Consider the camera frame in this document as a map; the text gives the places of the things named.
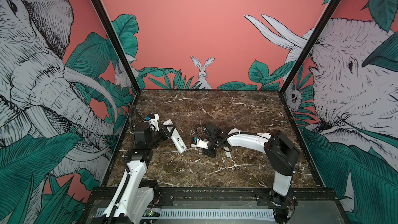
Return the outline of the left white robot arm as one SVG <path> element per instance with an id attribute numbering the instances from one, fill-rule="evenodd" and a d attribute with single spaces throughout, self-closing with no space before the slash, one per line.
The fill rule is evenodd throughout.
<path id="1" fill-rule="evenodd" d="M 156 180 L 143 179 L 153 149 L 173 136 L 176 126 L 168 120 L 156 128 L 152 122 L 139 122 L 133 128 L 133 143 L 122 158 L 124 174 L 110 204 L 101 216 L 103 224 L 138 224 L 149 205 L 159 202 Z"/>

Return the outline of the white battery cover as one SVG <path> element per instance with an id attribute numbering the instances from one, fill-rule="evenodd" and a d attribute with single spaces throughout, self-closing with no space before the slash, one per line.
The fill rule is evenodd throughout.
<path id="1" fill-rule="evenodd" d="M 232 158 L 231 150 L 228 147 L 226 147 L 224 148 L 224 151 L 226 152 L 226 156 L 231 159 Z"/>

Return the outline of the white remote control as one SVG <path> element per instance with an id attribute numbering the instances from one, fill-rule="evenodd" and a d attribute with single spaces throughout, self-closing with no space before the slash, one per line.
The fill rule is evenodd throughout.
<path id="1" fill-rule="evenodd" d="M 174 124 L 174 123 L 169 119 L 169 120 L 163 122 L 163 124 Z M 186 147 L 184 141 L 182 140 L 180 134 L 178 133 L 177 126 L 173 132 L 171 140 L 173 141 L 173 143 L 176 146 L 179 153 L 183 153 L 184 151 L 186 151 L 187 147 Z"/>

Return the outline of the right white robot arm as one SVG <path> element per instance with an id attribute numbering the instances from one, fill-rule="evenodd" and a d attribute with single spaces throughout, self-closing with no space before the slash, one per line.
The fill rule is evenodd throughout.
<path id="1" fill-rule="evenodd" d="M 295 206 L 291 181 L 298 162 L 299 149 L 280 130 L 270 133 L 254 133 L 237 128 L 220 128 L 214 123 L 197 124 L 196 136 L 191 146 L 202 149 L 202 154 L 210 158 L 217 156 L 217 151 L 225 147 L 241 147 L 261 152 L 266 155 L 274 173 L 272 189 L 266 196 L 277 206 Z"/>

